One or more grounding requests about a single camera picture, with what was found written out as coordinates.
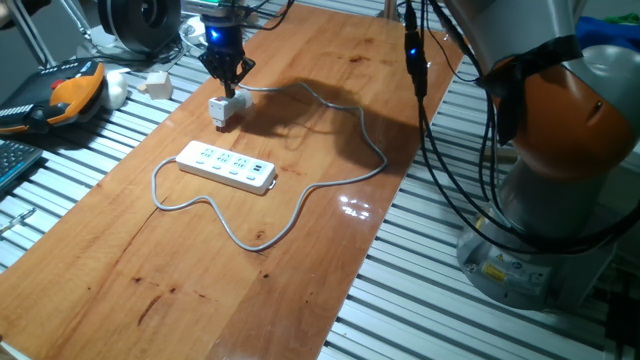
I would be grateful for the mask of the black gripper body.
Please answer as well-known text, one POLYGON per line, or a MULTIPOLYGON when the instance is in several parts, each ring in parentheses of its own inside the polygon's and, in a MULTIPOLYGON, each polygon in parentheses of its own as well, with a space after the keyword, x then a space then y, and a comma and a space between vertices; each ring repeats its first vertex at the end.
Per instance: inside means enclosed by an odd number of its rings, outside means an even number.
POLYGON ((242 29, 233 16, 202 15, 201 21, 205 26, 206 41, 206 49, 201 54, 202 60, 215 55, 238 59, 244 57, 242 29))

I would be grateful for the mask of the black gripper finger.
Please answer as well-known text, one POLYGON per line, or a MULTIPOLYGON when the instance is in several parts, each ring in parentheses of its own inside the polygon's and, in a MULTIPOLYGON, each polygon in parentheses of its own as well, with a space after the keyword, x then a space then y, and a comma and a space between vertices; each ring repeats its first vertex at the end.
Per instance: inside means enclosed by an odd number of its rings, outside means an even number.
POLYGON ((225 96, 231 96, 231 70, 228 67, 228 60, 225 55, 202 53, 198 57, 199 61, 206 68, 209 74, 220 81, 225 96))
POLYGON ((255 66, 255 62, 248 58, 242 57, 237 63, 231 66, 231 71, 228 80, 228 96, 234 97, 236 88, 241 81, 248 75, 248 73, 255 66))

